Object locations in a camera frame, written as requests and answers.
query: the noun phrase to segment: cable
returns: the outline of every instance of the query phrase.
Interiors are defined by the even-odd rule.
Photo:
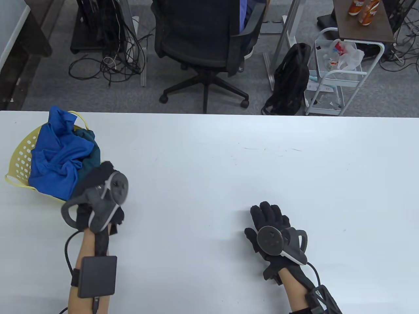
[[[320,287],[320,277],[318,276],[318,272],[317,272],[317,270],[314,268],[314,266],[313,265],[311,265],[311,263],[309,263],[309,262],[307,262],[307,265],[308,266],[310,266],[313,270],[314,270],[314,273],[316,274],[316,277],[317,277],[317,283],[318,283],[318,286]]]
[[[110,0],[112,1],[114,10],[115,10],[115,14],[116,14],[116,20],[118,23],[118,28],[119,28],[119,32],[118,32],[118,36],[116,36],[113,28],[105,28],[104,25],[104,19],[101,18],[102,21],[102,29],[103,30],[108,30],[111,32],[113,38],[118,37],[118,49],[116,52],[112,51],[112,42],[111,40],[106,36],[106,32],[103,31],[104,33],[104,40],[106,42],[107,45],[107,49],[108,51],[105,52],[103,51],[102,53],[102,60],[98,60],[95,58],[91,58],[88,57],[88,55],[84,55],[83,57],[81,57],[78,60],[75,60],[74,62],[72,62],[69,66],[68,69],[68,74],[70,77],[75,78],[77,80],[91,80],[93,78],[99,79],[99,75],[100,73],[102,73],[102,76],[108,81],[108,86],[110,87],[111,83],[118,83],[118,82],[126,82],[128,81],[132,76],[134,75],[140,75],[144,69],[145,69],[145,63],[146,63],[146,55],[141,47],[140,42],[144,39],[147,40],[147,47],[148,47],[148,38],[153,36],[152,31],[155,30],[155,27],[153,29],[151,29],[149,31],[149,33],[145,36],[143,36],[140,39],[137,39],[137,35],[133,33],[133,31],[128,27],[128,25],[125,23],[125,21],[122,19],[120,21],[119,17],[118,17],[118,13],[116,10],[116,5],[115,5],[115,0]],[[126,52],[124,52],[123,57],[120,55],[120,48],[121,48],[121,28],[125,29],[128,33],[129,36],[126,36],[128,38],[125,39],[125,42],[127,44],[130,44],[131,46],[127,49]],[[137,59],[133,58],[133,52],[135,51],[135,49],[138,51],[138,57]],[[140,54],[142,54],[142,58],[144,60],[144,62],[140,62]],[[94,62],[99,63],[99,70],[91,75],[91,76],[87,76],[87,77],[79,77],[76,76],[72,73],[73,68],[76,64],[78,64],[79,62],[83,61],[83,60],[91,60]],[[120,79],[120,80],[115,80],[112,78],[113,75],[123,75],[124,78]]]
[[[411,8],[414,11],[419,12],[418,8]],[[416,23],[419,22],[418,20],[412,21],[408,16],[405,17],[402,25],[398,29],[396,35],[396,43],[389,49],[387,52],[378,62],[379,66],[388,72],[399,72],[408,68],[412,65],[415,66],[416,71],[419,74],[419,44],[416,43],[416,38],[419,36],[419,26]],[[409,29],[409,33],[405,35],[405,38],[399,42],[399,36],[402,30],[402,27],[405,26]],[[414,59],[413,62],[406,64],[406,60]],[[383,63],[393,63],[400,67],[400,69],[389,69],[383,66]]]
[[[66,310],[68,310],[68,307],[66,307],[64,310],[62,310],[60,313],[58,314],[63,314]]]
[[[70,235],[70,237],[67,239],[65,245],[64,245],[64,256],[65,256],[65,261],[67,262],[67,266],[68,269],[70,270],[70,274],[73,275],[73,268],[71,267],[71,263],[70,263],[70,259],[68,258],[68,244],[70,243],[70,240],[72,238],[74,238],[75,235],[81,233],[81,231],[76,231],[75,233],[73,233],[72,235]]]

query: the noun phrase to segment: blue cloth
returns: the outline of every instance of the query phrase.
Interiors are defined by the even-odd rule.
[[[246,18],[247,0],[240,0],[240,32],[244,29],[244,19]]]
[[[39,192],[69,200],[78,181],[82,159],[92,152],[94,143],[73,134],[76,116],[51,107],[48,123],[41,127],[32,150],[29,185]]]

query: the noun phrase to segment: sleeve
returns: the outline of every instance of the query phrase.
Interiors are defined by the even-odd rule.
[[[292,312],[290,314],[311,314],[311,310],[308,307],[306,309],[302,309],[302,310],[299,310],[299,311],[296,311],[296,312]]]

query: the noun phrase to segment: forearm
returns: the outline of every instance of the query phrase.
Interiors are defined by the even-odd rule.
[[[279,276],[281,277],[281,281],[287,292],[291,310],[295,312],[308,308],[307,301],[305,300],[305,295],[308,293],[307,289],[304,288],[304,286],[300,284],[286,268],[279,271]]]
[[[83,257],[95,256],[95,234],[89,229],[84,231],[83,242],[76,262],[76,269],[80,269]],[[68,314],[92,314],[93,299],[81,299],[78,297],[78,288],[70,288],[68,299]],[[98,314],[107,314],[109,296],[103,296],[99,301]]]

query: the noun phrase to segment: black backpack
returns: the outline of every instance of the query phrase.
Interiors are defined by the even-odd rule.
[[[307,88],[308,60],[310,46],[295,44],[274,73],[274,93],[262,108],[263,115],[295,115],[304,104],[304,91]]]

